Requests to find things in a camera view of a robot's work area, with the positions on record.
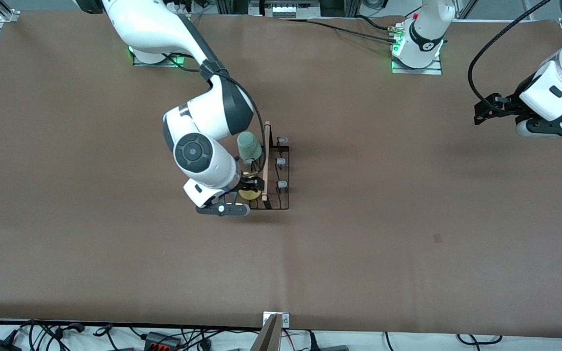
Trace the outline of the pale green plastic cup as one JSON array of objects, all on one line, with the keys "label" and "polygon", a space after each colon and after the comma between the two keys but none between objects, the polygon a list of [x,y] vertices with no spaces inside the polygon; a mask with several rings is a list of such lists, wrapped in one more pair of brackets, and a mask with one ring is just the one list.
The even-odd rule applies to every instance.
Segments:
[{"label": "pale green plastic cup", "polygon": [[237,136],[237,147],[239,157],[248,165],[258,161],[262,155],[262,146],[251,131],[243,131]]}]

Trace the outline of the yellow plastic cup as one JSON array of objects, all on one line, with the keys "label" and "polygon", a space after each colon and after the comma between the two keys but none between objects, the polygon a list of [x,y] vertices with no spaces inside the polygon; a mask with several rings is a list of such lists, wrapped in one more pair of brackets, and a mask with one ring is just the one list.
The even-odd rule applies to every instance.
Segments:
[{"label": "yellow plastic cup", "polygon": [[[260,178],[257,175],[253,175],[253,176],[248,176],[249,178]],[[257,198],[259,198],[261,196],[262,193],[260,192],[254,192],[254,191],[239,191],[238,194],[241,196],[241,198],[251,201],[251,200],[256,200]]]}]

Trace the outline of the white power strip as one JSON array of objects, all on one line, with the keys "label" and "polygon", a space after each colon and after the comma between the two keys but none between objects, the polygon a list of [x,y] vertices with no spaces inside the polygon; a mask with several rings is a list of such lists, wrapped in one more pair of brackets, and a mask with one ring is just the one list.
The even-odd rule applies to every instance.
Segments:
[{"label": "white power strip", "polygon": [[321,15],[320,0],[264,0],[264,14],[279,19],[307,20]]}]

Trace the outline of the aluminium extrusion bar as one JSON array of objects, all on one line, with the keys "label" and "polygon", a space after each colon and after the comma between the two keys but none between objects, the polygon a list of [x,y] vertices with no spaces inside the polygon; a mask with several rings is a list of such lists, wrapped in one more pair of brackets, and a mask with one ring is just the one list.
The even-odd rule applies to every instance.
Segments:
[{"label": "aluminium extrusion bar", "polygon": [[20,11],[9,6],[4,0],[0,0],[0,23],[17,22]]}]

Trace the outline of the brown table cover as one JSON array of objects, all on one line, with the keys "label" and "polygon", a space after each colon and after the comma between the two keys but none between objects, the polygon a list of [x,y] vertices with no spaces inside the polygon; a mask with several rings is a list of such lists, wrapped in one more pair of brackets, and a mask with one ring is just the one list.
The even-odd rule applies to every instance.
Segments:
[{"label": "brown table cover", "polygon": [[[290,207],[196,213],[163,114],[196,73],[134,67],[106,16],[0,34],[0,318],[562,337],[562,138],[473,123],[504,23],[453,23],[441,76],[327,27],[203,16],[288,138]],[[434,234],[442,243],[434,242]]]}]

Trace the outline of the black wire cup holder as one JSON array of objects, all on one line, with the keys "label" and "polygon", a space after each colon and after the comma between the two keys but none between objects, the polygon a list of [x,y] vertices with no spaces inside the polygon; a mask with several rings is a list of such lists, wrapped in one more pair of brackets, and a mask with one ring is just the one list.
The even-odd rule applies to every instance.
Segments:
[{"label": "black wire cup holder", "polygon": [[247,203],[251,210],[288,210],[290,207],[290,148],[288,138],[275,136],[270,121],[264,124],[266,160],[257,166],[263,170],[259,177],[265,181],[265,191]]}]

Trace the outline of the black box with orange connectors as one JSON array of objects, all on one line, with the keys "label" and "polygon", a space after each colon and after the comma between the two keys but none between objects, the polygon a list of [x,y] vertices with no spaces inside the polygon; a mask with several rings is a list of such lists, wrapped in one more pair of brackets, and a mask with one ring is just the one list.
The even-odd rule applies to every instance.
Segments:
[{"label": "black box with orange connectors", "polygon": [[181,346],[179,338],[157,332],[142,334],[142,339],[145,341],[143,351],[178,351]]}]

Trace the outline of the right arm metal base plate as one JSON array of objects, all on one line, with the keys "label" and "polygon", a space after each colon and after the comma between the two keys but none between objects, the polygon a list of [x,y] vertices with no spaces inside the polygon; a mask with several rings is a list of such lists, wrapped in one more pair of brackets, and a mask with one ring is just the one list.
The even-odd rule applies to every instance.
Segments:
[{"label": "right arm metal base plate", "polygon": [[129,53],[132,56],[132,65],[140,67],[172,67],[175,66],[174,62],[179,64],[184,63],[186,53],[165,53],[170,59],[166,58],[163,54],[150,54],[143,53],[139,50],[128,47]]}]

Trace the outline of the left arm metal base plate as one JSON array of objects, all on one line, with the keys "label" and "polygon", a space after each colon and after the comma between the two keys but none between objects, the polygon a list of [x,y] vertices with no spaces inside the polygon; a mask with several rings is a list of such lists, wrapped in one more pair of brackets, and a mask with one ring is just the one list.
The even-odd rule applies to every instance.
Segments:
[{"label": "left arm metal base plate", "polygon": [[437,55],[427,67],[422,67],[422,68],[408,67],[404,65],[399,60],[399,58],[392,57],[392,73],[442,75],[442,64],[440,60],[440,55]]}]

